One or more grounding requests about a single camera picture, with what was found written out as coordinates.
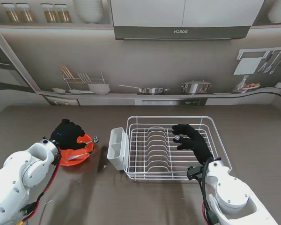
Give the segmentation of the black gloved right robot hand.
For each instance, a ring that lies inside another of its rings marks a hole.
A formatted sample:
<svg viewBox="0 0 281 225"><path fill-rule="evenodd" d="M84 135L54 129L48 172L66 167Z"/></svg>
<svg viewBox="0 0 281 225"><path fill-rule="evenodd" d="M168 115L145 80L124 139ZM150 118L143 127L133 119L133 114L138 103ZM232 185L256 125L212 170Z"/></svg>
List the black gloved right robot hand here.
<svg viewBox="0 0 281 225"><path fill-rule="evenodd" d="M178 139L173 138L173 142L179 143L178 150L192 150L201 165L214 158L203 136L192 126L176 124L172 126L172 129L172 133L178 136Z"/></svg>

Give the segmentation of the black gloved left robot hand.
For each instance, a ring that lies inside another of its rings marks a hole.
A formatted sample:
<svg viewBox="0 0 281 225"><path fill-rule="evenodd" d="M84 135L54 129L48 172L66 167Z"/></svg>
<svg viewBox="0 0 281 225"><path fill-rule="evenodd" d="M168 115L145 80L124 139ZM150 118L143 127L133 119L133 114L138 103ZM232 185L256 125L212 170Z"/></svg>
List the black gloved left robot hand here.
<svg viewBox="0 0 281 225"><path fill-rule="evenodd" d="M50 140L61 150L78 150L87 146L84 142L77 142L77 139L84 135L85 132L79 125L71 122L69 119L63 119L52 132Z"/></svg>

